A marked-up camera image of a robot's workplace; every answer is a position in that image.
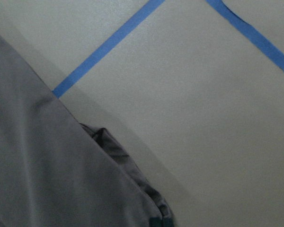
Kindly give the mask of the dark brown t-shirt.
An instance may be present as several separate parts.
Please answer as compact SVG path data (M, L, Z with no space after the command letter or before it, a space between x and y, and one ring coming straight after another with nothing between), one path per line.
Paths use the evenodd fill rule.
M105 129L80 124L0 36L0 227L171 227Z

